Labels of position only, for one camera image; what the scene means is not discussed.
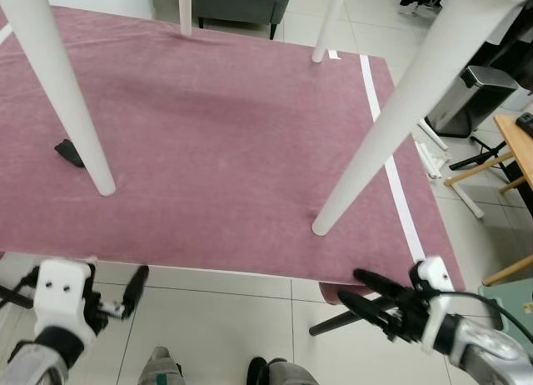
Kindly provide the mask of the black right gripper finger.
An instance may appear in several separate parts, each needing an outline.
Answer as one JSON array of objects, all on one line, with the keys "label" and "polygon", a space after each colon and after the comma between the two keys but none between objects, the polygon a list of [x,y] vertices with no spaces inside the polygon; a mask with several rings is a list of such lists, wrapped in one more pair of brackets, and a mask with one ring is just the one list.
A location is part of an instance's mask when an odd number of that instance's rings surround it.
[{"label": "black right gripper finger", "polygon": [[363,295],[339,291],[336,297],[354,315],[380,328],[390,342],[400,336],[402,320],[389,313],[389,309],[396,308],[399,302],[399,297],[396,295],[381,295],[376,300],[368,300]]},{"label": "black right gripper finger", "polygon": [[372,304],[377,308],[418,308],[419,294],[415,289],[407,288],[392,279],[365,268],[355,268],[354,278],[366,285],[378,298],[368,300],[362,295],[355,295],[353,302],[359,308],[368,308]]}]

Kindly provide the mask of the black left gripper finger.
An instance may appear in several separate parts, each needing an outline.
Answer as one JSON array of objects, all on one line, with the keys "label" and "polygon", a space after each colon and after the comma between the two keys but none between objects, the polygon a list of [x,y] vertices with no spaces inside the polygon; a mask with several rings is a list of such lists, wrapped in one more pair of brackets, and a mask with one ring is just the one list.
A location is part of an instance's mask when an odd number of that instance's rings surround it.
[{"label": "black left gripper finger", "polygon": [[121,305],[119,305],[121,306],[122,319],[129,319],[136,311],[141,298],[143,298],[149,272],[150,268],[148,266],[138,267],[125,290],[123,290]]}]

